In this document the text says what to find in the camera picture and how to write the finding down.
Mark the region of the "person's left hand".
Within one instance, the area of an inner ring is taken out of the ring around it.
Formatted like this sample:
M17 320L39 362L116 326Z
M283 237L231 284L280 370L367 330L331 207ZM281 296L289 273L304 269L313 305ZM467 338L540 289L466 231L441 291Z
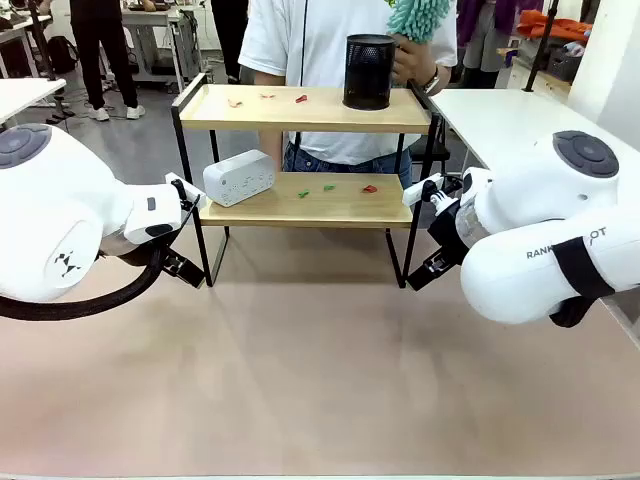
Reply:
M393 36L396 50L392 78L398 85L413 81L427 85L437 74L438 67L429 43L416 43L399 34Z

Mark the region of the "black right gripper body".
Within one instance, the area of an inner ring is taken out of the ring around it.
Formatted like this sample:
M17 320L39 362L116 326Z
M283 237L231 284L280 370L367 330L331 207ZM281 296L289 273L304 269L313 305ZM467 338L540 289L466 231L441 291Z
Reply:
M440 248L427 259L427 263L431 266L461 265L469 247L461 239L456 227L460 201L451 197L432 197L430 201L436 207L436 212L428 232Z

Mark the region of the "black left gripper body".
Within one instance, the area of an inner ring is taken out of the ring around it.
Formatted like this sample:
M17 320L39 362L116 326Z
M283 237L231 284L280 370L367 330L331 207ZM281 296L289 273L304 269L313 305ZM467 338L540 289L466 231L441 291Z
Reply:
M101 241L101 255L113 256L132 266L146 266L159 247L167 247L173 243L173 234L166 234L149 242L137 245L127 240L123 234L117 233L104 237Z

